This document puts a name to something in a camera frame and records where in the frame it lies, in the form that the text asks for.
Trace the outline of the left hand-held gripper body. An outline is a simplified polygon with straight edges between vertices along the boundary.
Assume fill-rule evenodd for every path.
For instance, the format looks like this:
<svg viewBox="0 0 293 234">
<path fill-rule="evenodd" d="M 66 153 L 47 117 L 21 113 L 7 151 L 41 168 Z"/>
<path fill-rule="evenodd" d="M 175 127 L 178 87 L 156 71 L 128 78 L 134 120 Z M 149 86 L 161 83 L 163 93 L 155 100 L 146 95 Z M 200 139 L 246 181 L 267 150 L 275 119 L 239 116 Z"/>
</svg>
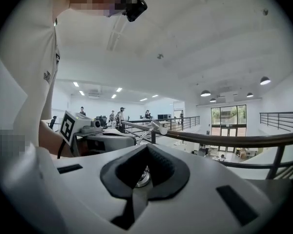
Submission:
<svg viewBox="0 0 293 234">
<path fill-rule="evenodd" d="M 73 156 L 81 156 L 79 143 L 84 142 L 90 153 L 106 153 L 136 145 L 136 139 L 116 129 L 103 129 L 99 120 L 65 111 L 59 134 Z"/>
</svg>

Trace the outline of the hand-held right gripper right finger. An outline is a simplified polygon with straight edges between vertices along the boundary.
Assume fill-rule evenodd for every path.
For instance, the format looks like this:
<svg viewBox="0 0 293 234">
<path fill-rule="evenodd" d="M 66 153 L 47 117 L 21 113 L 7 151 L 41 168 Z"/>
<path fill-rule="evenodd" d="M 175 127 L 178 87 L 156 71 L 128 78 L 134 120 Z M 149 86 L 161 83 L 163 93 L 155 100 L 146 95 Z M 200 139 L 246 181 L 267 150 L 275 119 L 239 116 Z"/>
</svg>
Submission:
<svg viewBox="0 0 293 234">
<path fill-rule="evenodd" d="M 185 162 L 190 177 L 174 198 L 148 203 L 133 225 L 135 234 L 256 234 L 281 207 L 281 196 L 270 197 L 214 160 L 157 147 Z M 217 191 L 224 186 L 233 189 L 233 199 L 242 198 L 257 214 L 253 221 L 238 221 Z"/>
</svg>

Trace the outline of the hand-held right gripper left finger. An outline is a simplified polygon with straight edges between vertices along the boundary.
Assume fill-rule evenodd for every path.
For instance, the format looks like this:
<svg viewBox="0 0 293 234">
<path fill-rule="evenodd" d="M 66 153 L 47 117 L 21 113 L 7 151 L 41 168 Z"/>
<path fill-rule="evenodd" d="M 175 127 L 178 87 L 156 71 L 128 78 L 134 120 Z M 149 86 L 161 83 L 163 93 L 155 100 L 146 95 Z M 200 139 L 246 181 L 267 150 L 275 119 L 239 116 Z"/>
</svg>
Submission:
<svg viewBox="0 0 293 234">
<path fill-rule="evenodd" d="M 149 218 L 137 196 L 113 197 L 101 168 L 130 147 L 103 155 L 52 160 L 33 146 L 0 159 L 0 188 L 20 217 L 40 234 L 147 234 Z"/>
</svg>

